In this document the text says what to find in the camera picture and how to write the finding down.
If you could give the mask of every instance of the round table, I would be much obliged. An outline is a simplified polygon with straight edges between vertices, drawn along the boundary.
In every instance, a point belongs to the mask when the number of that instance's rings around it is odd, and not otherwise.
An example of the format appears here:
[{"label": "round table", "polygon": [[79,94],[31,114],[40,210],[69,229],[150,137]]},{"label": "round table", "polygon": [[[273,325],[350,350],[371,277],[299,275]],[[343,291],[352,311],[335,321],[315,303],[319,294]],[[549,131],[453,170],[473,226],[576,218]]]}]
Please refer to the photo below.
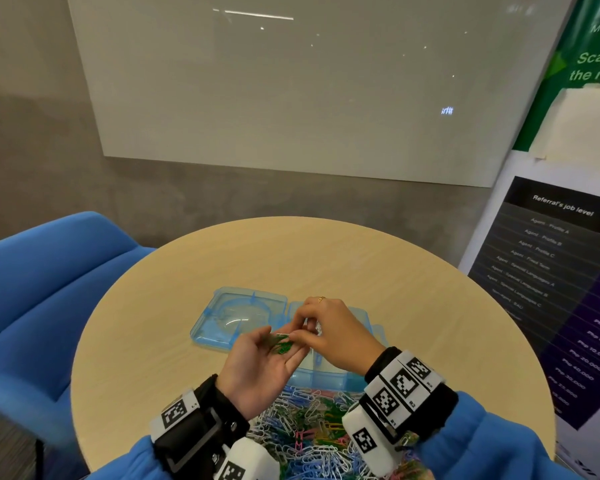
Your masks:
[{"label": "round table", "polygon": [[224,353],[189,331],[222,286],[342,298],[488,411],[529,426],[551,456],[549,387],[527,340],[477,284],[433,254],[366,227],[263,217],[208,227],[156,250],[104,295],[72,371],[73,421],[94,471],[126,453],[184,390],[219,372]]}]

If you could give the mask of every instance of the gray wall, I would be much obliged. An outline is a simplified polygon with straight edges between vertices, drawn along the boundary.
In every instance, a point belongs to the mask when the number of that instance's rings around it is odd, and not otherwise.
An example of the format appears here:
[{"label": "gray wall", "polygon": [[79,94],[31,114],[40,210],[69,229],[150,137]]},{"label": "gray wall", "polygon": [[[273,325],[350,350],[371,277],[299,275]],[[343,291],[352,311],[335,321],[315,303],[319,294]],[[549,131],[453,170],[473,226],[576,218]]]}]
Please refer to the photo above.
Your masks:
[{"label": "gray wall", "polygon": [[147,246],[234,219],[315,216],[394,234],[456,265],[489,192],[106,158],[66,0],[0,0],[0,239],[81,210]]}]

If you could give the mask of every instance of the blue chair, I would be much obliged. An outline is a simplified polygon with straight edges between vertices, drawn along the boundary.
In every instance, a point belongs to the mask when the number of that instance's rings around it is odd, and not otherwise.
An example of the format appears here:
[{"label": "blue chair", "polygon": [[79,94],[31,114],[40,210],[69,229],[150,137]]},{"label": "blue chair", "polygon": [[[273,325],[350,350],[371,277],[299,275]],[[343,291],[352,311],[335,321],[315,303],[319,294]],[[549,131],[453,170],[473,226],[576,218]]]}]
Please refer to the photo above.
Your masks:
[{"label": "blue chair", "polygon": [[0,413],[37,438],[38,478],[43,443],[80,452],[70,380],[82,330],[104,293],[152,250],[95,212],[0,241]]}]

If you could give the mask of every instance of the blue sleeve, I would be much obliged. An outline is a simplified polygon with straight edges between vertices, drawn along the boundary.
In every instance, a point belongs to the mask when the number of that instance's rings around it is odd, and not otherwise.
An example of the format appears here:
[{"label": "blue sleeve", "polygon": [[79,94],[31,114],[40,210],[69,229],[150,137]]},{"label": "blue sleeve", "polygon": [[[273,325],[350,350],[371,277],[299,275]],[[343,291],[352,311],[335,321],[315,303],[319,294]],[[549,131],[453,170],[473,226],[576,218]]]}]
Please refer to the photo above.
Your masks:
[{"label": "blue sleeve", "polygon": [[582,480],[554,463],[531,429],[458,397],[444,428],[416,448],[436,480]]},{"label": "blue sleeve", "polygon": [[126,455],[88,476],[88,480],[171,480],[153,455],[151,438],[145,436]]}]

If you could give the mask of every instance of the pile of paper clips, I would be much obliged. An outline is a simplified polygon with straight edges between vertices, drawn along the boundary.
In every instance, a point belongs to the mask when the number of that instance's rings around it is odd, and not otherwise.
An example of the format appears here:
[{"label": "pile of paper clips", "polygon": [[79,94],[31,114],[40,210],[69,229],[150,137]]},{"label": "pile of paper clips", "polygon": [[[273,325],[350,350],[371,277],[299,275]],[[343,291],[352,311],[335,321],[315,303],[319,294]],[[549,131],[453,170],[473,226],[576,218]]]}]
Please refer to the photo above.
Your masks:
[{"label": "pile of paper clips", "polygon": [[[342,427],[342,417],[359,396],[287,386],[256,418],[247,436],[280,462],[281,480],[373,480],[376,477]],[[406,450],[390,480],[432,478],[428,475]]]}]

